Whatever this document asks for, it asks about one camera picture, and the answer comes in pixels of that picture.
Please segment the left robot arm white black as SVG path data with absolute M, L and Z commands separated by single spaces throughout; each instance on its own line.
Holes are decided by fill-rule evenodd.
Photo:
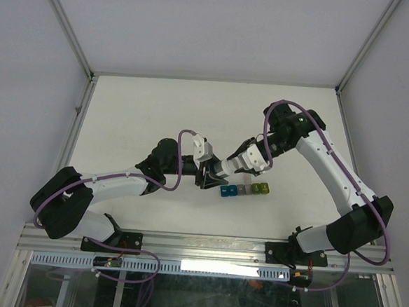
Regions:
M 199 134 L 193 136 L 193 155 L 181 152 L 180 139 L 165 138 L 134 167 L 111 174 L 82 175 L 73 167 L 59 170 L 32 197 L 33 224 L 45 230 L 51 239 L 74 233 L 98 243 L 106 251 L 123 246 L 124 230 L 112 215 L 90 211 L 96 203 L 126 196 L 146 196 L 160 189 L 172 192 L 178 187 L 166 185 L 167 175 L 193 176 L 201 189 L 226 184 L 233 169 L 220 160 L 212 146 Z

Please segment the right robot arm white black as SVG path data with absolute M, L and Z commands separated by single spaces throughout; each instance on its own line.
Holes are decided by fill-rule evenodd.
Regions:
M 390 260 L 387 224 L 394 204 L 379 197 L 340 157 L 324 122 L 312 110 L 288 100 L 264 110 L 263 138 L 249 139 L 221 164 L 220 176 L 270 171 L 276 157 L 295 149 L 315 170 L 330 193 L 339 219 L 320 227 L 297 229 L 289 237 L 287 257 L 296 264 L 313 252 L 335 250 L 354 253 L 374 266 Z

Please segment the white blue pill bottle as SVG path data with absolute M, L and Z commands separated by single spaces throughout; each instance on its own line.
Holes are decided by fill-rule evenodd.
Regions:
M 216 162 L 213 165 L 213 173 L 220 178 L 230 177 L 237 171 L 243 170 L 243 163 L 238 156 L 234 158 L 227 158 L 222 161 Z

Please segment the multicolour weekly pill organizer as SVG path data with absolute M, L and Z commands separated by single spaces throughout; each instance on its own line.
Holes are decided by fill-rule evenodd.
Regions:
M 257 177 L 243 174 L 236 181 L 221 185 L 219 193 L 222 198 L 263 196 L 270 193 L 270 186 Z

